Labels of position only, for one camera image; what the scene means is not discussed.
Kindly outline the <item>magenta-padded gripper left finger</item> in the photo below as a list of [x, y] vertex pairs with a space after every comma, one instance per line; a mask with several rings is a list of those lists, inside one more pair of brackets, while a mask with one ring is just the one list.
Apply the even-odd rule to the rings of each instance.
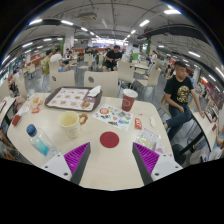
[[42, 166], [42, 169], [79, 185], [90, 152], [90, 143], [87, 142], [71, 150], [65, 155], [56, 154]]

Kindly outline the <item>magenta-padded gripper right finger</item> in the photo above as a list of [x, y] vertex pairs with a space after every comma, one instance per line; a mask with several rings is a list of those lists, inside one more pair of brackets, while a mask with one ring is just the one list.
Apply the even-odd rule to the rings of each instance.
[[182, 169], [173, 155], [158, 154], [138, 143], [133, 143], [132, 153], [145, 185]]

